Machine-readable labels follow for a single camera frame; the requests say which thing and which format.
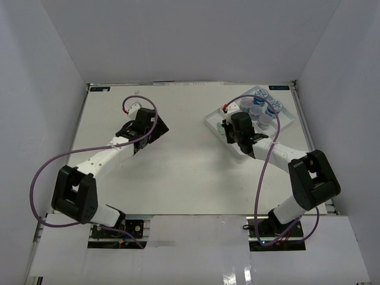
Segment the clear jar dark clips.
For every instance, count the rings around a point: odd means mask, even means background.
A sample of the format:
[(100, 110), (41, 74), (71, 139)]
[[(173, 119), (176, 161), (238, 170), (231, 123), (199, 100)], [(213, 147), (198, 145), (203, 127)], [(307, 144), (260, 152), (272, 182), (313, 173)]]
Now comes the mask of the clear jar dark clips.
[(253, 121), (257, 121), (262, 114), (262, 107), (260, 105), (254, 104), (249, 108), (248, 114)]

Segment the clear jar blue clips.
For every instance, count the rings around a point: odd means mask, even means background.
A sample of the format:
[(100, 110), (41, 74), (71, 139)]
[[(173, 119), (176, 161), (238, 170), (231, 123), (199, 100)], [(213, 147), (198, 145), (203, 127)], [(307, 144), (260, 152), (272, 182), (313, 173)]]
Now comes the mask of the clear jar blue clips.
[(271, 126), (272, 117), (267, 114), (261, 114), (258, 118), (257, 125), (262, 130), (266, 130)]

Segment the clear jar of clips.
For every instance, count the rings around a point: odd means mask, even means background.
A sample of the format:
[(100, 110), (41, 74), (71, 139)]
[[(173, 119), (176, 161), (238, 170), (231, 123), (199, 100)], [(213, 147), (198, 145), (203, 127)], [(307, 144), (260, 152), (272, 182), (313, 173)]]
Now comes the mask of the clear jar of clips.
[(242, 98), (239, 103), (239, 108), (242, 112), (249, 113), (250, 108), (253, 106), (252, 99), (246, 97)]

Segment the blue-white labelled slime jar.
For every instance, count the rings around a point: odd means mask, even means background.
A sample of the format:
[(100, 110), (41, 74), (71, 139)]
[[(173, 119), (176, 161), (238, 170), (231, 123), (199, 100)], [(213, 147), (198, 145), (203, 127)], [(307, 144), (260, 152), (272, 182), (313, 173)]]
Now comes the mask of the blue-white labelled slime jar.
[(269, 96), (269, 92), (264, 88), (258, 88), (255, 90), (255, 97), (252, 100), (253, 104), (263, 107)]

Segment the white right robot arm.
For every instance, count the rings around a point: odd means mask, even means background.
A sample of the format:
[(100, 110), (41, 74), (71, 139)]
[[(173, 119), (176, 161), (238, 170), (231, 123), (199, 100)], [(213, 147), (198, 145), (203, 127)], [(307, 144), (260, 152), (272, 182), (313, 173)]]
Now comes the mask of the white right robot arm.
[(266, 219), (254, 218), (256, 235), (283, 236), (306, 212), (340, 194), (341, 186), (321, 150), (305, 152), (278, 144), (257, 133), (245, 112), (230, 115), (221, 126), (228, 144), (237, 144), (243, 154), (264, 161), (263, 167), (271, 164), (290, 177), (291, 196), (270, 210)]

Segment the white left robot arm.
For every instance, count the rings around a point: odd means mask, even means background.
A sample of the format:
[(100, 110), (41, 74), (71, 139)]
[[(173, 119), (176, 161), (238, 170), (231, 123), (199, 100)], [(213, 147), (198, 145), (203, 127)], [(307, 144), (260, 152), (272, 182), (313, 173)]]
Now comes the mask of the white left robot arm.
[(99, 204), (97, 183), (125, 160), (137, 154), (169, 131), (153, 109), (135, 104), (134, 118), (112, 138), (108, 148), (100, 150), (86, 161), (71, 167), (65, 165), (58, 172), (52, 198), (52, 208), (81, 223), (104, 225), (113, 237), (122, 235), (125, 222), (122, 211)]

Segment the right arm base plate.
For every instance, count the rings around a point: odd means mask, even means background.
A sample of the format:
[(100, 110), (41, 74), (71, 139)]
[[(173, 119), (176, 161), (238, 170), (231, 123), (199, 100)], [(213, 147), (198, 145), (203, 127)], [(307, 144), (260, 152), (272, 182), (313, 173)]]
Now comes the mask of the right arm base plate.
[[(290, 223), (276, 226), (268, 221), (268, 218), (259, 218), (258, 219), (258, 233), (261, 239), (268, 238), (274, 239), (280, 234), (282, 234), (289, 226)], [(243, 227), (243, 230), (247, 230), (250, 238), (256, 238), (255, 233), (255, 220), (253, 218), (247, 220), (247, 224)], [(284, 238), (302, 238), (303, 237), (303, 229), (300, 221), (298, 221), (290, 230), (288, 230)]]

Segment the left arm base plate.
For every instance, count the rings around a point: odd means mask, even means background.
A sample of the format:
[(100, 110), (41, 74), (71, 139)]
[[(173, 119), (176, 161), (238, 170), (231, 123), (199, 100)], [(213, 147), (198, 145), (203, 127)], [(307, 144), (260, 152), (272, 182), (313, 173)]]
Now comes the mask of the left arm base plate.
[[(116, 228), (124, 232), (128, 232), (136, 239), (143, 237), (144, 220), (122, 220), (116, 225)], [(114, 232), (110, 230), (102, 229), (99, 226), (93, 226), (91, 228), (91, 238), (93, 239), (124, 239), (129, 237), (126, 234), (120, 232)]]

